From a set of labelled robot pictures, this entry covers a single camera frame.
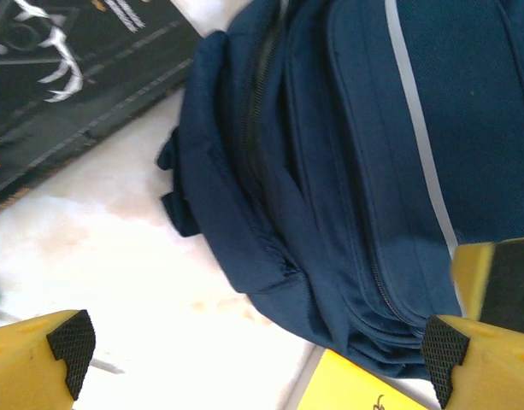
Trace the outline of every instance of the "navy fabric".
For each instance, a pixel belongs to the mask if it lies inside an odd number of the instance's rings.
[[[278,325],[426,378],[427,318],[461,311],[385,0],[291,0],[258,67],[279,7],[254,0],[198,46],[163,205]],[[397,7],[459,242],[524,236],[524,0]]]

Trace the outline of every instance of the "zipper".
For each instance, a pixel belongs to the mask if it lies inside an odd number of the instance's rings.
[[[337,84],[335,84],[334,81],[337,81],[337,79],[335,80],[331,80],[331,79],[334,79],[333,77],[333,73],[331,71],[331,61],[328,57],[325,58],[325,61],[326,61],[326,64],[325,64],[325,72],[326,72],[326,76],[329,80],[328,84],[330,85],[330,92],[333,94],[333,99],[334,100],[337,100],[337,101],[340,101],[340,97],[339,97],[339,90],[338,90],[338,86]],[[349,135],[350,133],[349,132],[343,132],[344,135]],[[349,148],[347,148],[347,144],[344,146],[344,150],[345,152],[347,150],[353,150],[353,146],[351,144],[351,146]],[[358,219],[358,223],[357,224],[353,224],[353,225],[358,225],[359,228],[360,228],[360,232],[362,234],[362,238],[363,238],[363,242],[365,244],[369,244],[369,243],[373,243],[372,241],[372,236],[371,236],[371,232],[370,232],[370,229],[369,229],[369,226],[367,226],[368,224],[368,215],[367,215],[367,210],[365,208],[365,201],[363,201],[363,198],[364,198],[364,195],[362,194],[362,187],[360,185],[359,182],[357,182],[355,179],[351,179],[350,176],[351,175],[359,175],[359,171],[356,169],[355,166],[353,166],[353,169],[350,169],[348,172],[345,171],[345,177],[351,181],[351,185],[352,185],[352,192],[351,192],[351,195],[352,195],[352,199],[353,199],[353,203],[357,203],[358,204],[358,210],[359,210],[359,219]],[[380,293],[380,296],[381,296],[381,299],[383,300],[383,302],[387,305],[387,307],[389,308],[389,310],[396,316],[396,318],[402,322],[404,322],[406,325],[409,325],[412,329],[412,332],[414,334],[416,334],[417,336],[422,336],[422,332],[418,331],[418,329],[416,327],[414,327],[408,320],[406,320],[406,318],[403,317],[402,314],[400,314],[396,308],[393,307],[391,301],[390,301],[390,298],[388,296],[388,292],[386,291],[386,288],[385,286],[383,285],[383,282],[381,281],[381,278],[380,278],[380,274],[379,274],[379,267],[378,267],[378,262],[377,262],[377,257],[376,255],[374,255],[374,252],[373,250],[371,250],[369,248],[369,246],[365,246],[364,247],[364,254],[365,254],[365,257],[366,257],[366,260],[368,261],[369,263],[369,269],[370,269],[370,273],[371,273],[371,276],[372,276],[372,279],[374,280],[375,282],[375,285],[378,289],[378,292]]]
[[[243,97],[245,110],[240,124],[242,136],[239,151],[244,168],[251,176],[250,180],[254,183],[253,188],[257,190],[257,193],[260,193],[263,181],[261,160],[257,148],[260,138],[259,122],[262,99],[271,62],[279,45],[280,34],[285,27],[288,9],[289,0],[280,0],[280,7],[275,10],[274,17],[268,24],[267,30],[257,42],[254,58],[250,64],[251,80]]]

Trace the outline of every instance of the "black rubber pad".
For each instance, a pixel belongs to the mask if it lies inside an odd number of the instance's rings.
[[[81,310],[62,323],[47,335],[47,340],[55,359],[64,360],[68,367],[66,386],[77,401],[96,345],[94,328],[87,311]]]
[[[524,333],[524,241],[496,247],[480,322]]]
[[[455,366],[462,365],[468,343],[468,337],[439,317],[429,319],[421,353],[442,408],[448,405],[453,392],[451,371]]]

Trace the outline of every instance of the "white tile floor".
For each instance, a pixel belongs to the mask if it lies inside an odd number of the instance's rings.
[[[246,0],[175,3],[206,34]],[[91,313],[95,357],[112,372],[89,371],[76,410],[278,409],[311,348],[233,292],[201,237],[168,223],[158,198],[169,175],[154,160],[180,98],[0,214],[2,310]]]

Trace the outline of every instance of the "reflective stripe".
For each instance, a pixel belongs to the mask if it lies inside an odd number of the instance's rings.
[[[433,205],[434,214],[439,222],[440,230],[444,235],[444,240],[450,251],[450,257],[453,257],[457,248],[457,238],[440,188],[439,176],[436,165],[434,164],[427,124],[425,123],[425,116],[415,83],[414,70],[409,60],[408,48],[400,25],[397,0],[385,0],[385,8],[392,48],[397,59],[400,79],[402,80],[409,114],[412,119],[412,125],[414,126],[415,140],[417,142],[417,149],[419,150],[423,174],[425,175],[427,191],[431,204]]]

